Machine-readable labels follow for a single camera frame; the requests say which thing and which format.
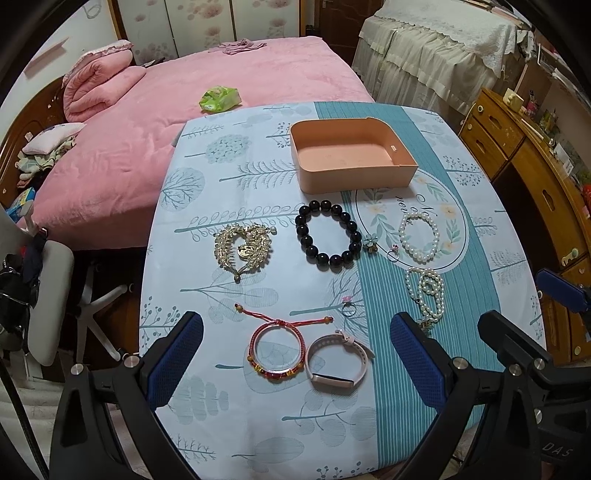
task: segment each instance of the teal striped fabric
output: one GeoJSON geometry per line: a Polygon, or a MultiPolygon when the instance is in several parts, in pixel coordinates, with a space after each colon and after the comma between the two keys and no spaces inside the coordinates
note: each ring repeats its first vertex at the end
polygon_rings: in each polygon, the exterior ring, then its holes
{"type": "MultiPolygon", "coordinates": [[[[375,117],[388,123],[416,159],[419,168],[439,179],[456,196],[467,213],[457,190],[433,150],[407,116],[394,105],[356,102],[316,102],[319,118],[375,117]]],[[[348,212],[354,212],[351,192],[342,192],[348,212]]],[[[500,310],[499,299],[488,262],[471,221],[470,241],[462,262],[443,274],[446,312],[434,328],[436,338],[451,356],[461,355],[477,368],[501,370],[494,352],[479,338],[476,324],[488,310],[500,310]]],[[[405,459],[432,422],[435,411],[420,400],[389,339],[393,315],[406,311],[418,319],[418,307],[404,284],[405,271],[382,255],[363,255],[358,261],[369,338],[376,353],[373,361],[378,416],[379,466],[405,459]]],[[[472,422],[480,416],[476,408],[472,422]]]]}

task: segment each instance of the gold hair accessory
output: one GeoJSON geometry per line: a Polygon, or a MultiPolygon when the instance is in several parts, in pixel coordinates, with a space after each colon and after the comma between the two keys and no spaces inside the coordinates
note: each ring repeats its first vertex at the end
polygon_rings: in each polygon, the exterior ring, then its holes
{"type": "Polygon", "coordinates": [[[238,223],[227,225],[216,238],[216,248],[214,254],[217,263],[221,268],[234,274],[234,281],[240,282],[240,275],[246,272],[253,272],[260,267],[269,256],[271,239],[269,233],[277,234],[277,228],[274,226],[268,228],[263,225],[253,223],[252,225],[242,226],[238,223]],[[234,254],[232,245],[237,237],[246,239],[246,243],[238,247],[238,256],[246,262],[246,265],[236,269],[234,265],[234,254]]]}

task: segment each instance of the black bead bracelet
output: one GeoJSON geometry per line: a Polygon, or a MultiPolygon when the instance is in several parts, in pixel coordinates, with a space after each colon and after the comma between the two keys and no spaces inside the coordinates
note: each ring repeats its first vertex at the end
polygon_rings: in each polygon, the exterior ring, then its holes
{"type": "Polygon", "coordinates": [[[315,258],[318,265],[325,266],[330,264],[331,267],[340,267],[343,263],[351,263],[355,254],[361,251],[361,233],[357,231],[357,223],[351,220],[351,215],[343,211],[341,205],[332,204],[329,200],[312,200],[308,205],[302,205],[299,210],[300,214],[295,217],[295,230],[302,247],[306,249],[306,256],[308,258],[315,258]],[[349,249],[345,250],[340,255],[332,255],[329,257],[325,253],[319,253],[318,247],[314,245],[314,239],[309,235],[310,230],[306,223],[311,217],[312,212],[330,212],[335,220],[344,223],[347,231],[350,233],[351,243],[349,249]]]}

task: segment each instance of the wooden headboard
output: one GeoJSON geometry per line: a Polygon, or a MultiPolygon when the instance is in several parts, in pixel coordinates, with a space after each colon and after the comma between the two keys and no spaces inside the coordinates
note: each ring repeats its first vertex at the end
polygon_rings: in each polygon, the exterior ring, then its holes
{"type": "Polygon", "coordinates": [[[14,166],[18,153],[27,144],[27,132],[37,135],[53,125],[66,122],[61,77],[36,94],[21,110],[0,144],[0,203],[8,208],[18,196],[20,171],[14,166]]]}

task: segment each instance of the wooden drawer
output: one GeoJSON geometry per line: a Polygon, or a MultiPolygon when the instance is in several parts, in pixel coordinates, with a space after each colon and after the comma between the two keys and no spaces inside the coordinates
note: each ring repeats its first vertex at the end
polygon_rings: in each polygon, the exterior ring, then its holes
{"type": "Polygon", "coordinates": [[[481,92],[472,114],[495,139],[505,155],[513,155],[525,135],[501,107],[481,92]]]}
{"type": "Polygon", "coordinates": [[[558,260],[569,255],[573,248],[579,250],[579,257],[582,256],[587,251],[587,244],[573,208],[558,179],[529,140],[522,144],[511,163],[544,219],[558,260]]]}
{"type": "MultiPolygon", "coordinates": [[[[562,275],[575,285],[591,285],[591,260],[589,257],[581,259],[576,265],[565,270],[562,275]]],[[[591,341],[587,341],[587,329],[581,315],[569,312],[570,318],[570,348],[573,362],[591,356],[591,341]]]]}
{"type": "Polygon", "coordinates": [[[546,350],[555,365],[570,362],[569,311],[560,303],[544,295],[540,300],[546,335],[546,350]]]}
{"type": "Polygon", "coordinates": [[[470,115],[462,129],[460,138],[472,152],[486,175],[491,179],[507,161],[507,157],[482,125],[470,115]]]}

